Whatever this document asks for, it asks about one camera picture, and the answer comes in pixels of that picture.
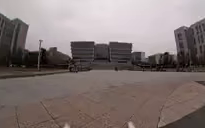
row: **curb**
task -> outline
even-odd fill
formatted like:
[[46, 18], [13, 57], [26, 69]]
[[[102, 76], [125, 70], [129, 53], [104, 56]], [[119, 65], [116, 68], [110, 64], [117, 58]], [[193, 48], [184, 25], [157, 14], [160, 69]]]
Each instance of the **curb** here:
[[63, 74], [68, 73], [69, 71], [61, 71], [61, 72], [49, 72], [49, 73], [39, 73], [39, 74], [21, 74], [21, 75], [2, 75], [0, 79], [12, 79], [12, 78], [25, 78], [25, 77], [37, 77], [37, 76], [47, 76], [54, 74]]

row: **building facade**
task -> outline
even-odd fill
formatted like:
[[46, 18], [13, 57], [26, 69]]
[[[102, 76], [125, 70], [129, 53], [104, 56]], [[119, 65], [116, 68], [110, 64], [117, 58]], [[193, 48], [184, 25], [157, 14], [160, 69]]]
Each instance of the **building facade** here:
[[145, 61], [145, 52], [133, 52], [132, 53], [133, 62], [144, 62]]
[[11, 44], [11, 53], [14, 55], [23, 52], [25, 49], [29, 26], [17, 18], [12, 20], [12, 23], [15, 25], [13, 42]]
[[161, 64], [162, 53], [157, 53], [148, 57], [148, 62], [151, 65]]
[[71, 42], [72, 58], [75, 61], [92, 62], [94, 61], [94, 42], [93, 41], [75, 41]]
[[109, 46], [108, 44], [95, 45], [95, 60], [108, 61], [109, 60]]
[[195, 64], [205, 64], [205, 19], [190, 27], [180, 27], [174, 31], [178, 58], [183, 54]]
[[111, 62], [130, 62], [132, 56], [132, 44], [122, 42], [110, 42], [109, 53]]
[[13, 54], [12, 49], [14, 49], [15, 46], [13, 45], [14, 43], [18, 45], [22, 44], [22, 51], [25, 47], [28, 27], [26, 29], [26, 33], [23, 33], [25, 38], [23, 38], [22, 41], [16, 42], [16, 39], [22, 38], [22, 36], [19, 34], [20, 31], [15, 31], [17, 23], [14, 21], [16, 20], [10, 20], [0, 13], [0, 65], [9, 65]]
[[190, 28], [193, 30], [196, 57], [205, 63], [205, 19], [196, 22]]
[[71, 57], [57, 50], [57, 47], [51, 47], [47, 51], [47, 64], [63, 65], [68, 64]]

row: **light pole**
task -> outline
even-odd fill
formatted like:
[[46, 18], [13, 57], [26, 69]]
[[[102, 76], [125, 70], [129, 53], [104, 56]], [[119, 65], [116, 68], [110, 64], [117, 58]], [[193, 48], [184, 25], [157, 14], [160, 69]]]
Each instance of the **light pole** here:
[[37, 63], [37, 69], [40, 71], [40, 65], [41, 65], [41, 43], [43, 40], [39, 40], [39, 52], [38, 52], [38, 63]]

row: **sky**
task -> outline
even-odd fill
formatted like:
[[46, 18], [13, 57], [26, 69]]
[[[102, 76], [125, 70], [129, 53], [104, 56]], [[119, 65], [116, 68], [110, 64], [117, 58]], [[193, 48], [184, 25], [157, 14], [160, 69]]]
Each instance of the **sky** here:
[[176, 53], [174, 30], [205, 18], [205, 0], [0, 0], [0, 12], [29, 24], [26, 48], [71, 41], [133, 43], [146, 55]]

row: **paved ground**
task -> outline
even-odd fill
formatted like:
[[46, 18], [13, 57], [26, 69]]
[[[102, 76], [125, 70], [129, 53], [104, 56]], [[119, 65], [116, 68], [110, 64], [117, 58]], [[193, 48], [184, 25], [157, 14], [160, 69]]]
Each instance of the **paved ground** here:
[[[193, 81], [205, 81], [205, 73], [91, 71], [0, 80], [0, 128], [61, 128], [65, 123], [125, 128], [128, 121], [140, 128], [165, 127], [179, 120], [163, 114], [172, 95], [188, 97], [193, 85], [196, 93], [205, 92]], [[172, 120], [164, 122], [164, 117]]]

